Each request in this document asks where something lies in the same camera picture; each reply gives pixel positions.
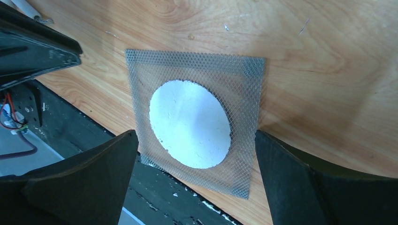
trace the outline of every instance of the white speck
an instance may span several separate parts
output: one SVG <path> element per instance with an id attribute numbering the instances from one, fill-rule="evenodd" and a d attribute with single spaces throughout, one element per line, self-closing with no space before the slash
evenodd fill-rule
<path id="1" fill-rule="evenodd" d="M 245 17 L 245 16 L 250 16 L 250 15 L 251 15 L 250 13 L 240 14 L 240 15 L 239 15 L 239 18 L 242 18 L 242 17 Z"/>
<path id="2" fill-rule="evenodd" d="M 222 217 L 224 217 L 224 219 L 226 219 L 227 221 L 230 221 L 232 224 L 236 225 L 236 223 L 234 221 L 230 220 L 230 218 L 227 215 L 222 214 Z"/>
<path id="3" fill-rule="evenodd" d="M 38 132 L 39 132 L 41 135 L 46 136 L 46 135 L 43 133 L 43 131 L 41 131 L 40 128 L 38 129 Z"/>
<path id="4" fill-rule="evenodd" d="M 149 208 L 153 209 L 155 212 L 158 211 L 158 209 L 156 207 L 154 207 L 152 204 L 150 204 L 149 202 L 146 202 L 149 205 Z"/>
<path id="5" fill-rule="evenodd" d="M 298 35 L 300 35 L 304 31 L 304 28 L 307 26 L 310 19 L 311 19 L 311 16 L 307 19 L 306 23 L 304 24 L 303 28 L 301 28 L 300 33 Z"/>
<path id="6" fill-rule="evenodd" d="M 209 209 L 213 210 L 214 212 L 216 212 L 216 213 L 218 213 L 218 214 L 221 214 L 221 211 L 215 210 L 215 209 L 213 208 L 213 205 L 207 203 L 206 201 L 202 201 L 202 203 L 205 204 Z"/>
<path id="7" fill-rule="evenodd" d="M 114 33 L 112 33 L 112 32 L 105 31 L 105 33 L 110 34 L 110 35 L 112 35 L 113 37 L 115 37 L 115 38 L 117 38 L 117 39 L 120 40 L 120 38 L 119 38 L 116 34 L 114 34 Z"/>

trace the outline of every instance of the wooden table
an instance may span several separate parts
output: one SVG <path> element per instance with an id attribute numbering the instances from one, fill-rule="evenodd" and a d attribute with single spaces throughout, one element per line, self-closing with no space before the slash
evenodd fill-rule
<path id="1" fill-rule="evenodd" d="M 38 80 L 116 135 L 135 128 L 125 49 L 264 57 L 260 129 L 339 165 L 398 177 L 396 1 L 29 2 L 84 51 L 81 66 Z M 244 224 L 272 223 L 257 163 L 249 200 L 190 187 Z"/>

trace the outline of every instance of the black plastic piece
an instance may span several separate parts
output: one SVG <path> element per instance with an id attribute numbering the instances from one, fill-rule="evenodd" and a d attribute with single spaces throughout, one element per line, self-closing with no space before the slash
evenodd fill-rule
<path id="1" fill-rule="evenodd" d="M 0 177 L 1 223 L 116 225 L 137 149 L 130 130 L 25 175 Z"/>
<path id="2" fill-rule="evenodd" d="M 79 43 L 0 2 L 0 90 L 77 66 Z"/>
<path id="3" fill-rule="evenodd" d="M 14 86 L 10 93 L 15 110 L 24 116 L 29 125 L 41 127 L 43 108 L 39 90 L 27 83 L 21 83 Z"/>
<path id="4" fill-rule="evenodd" d="M 262 131 L 255 141 L 275 225 L 398 223 L 398 179 L 333 164 Z"/>

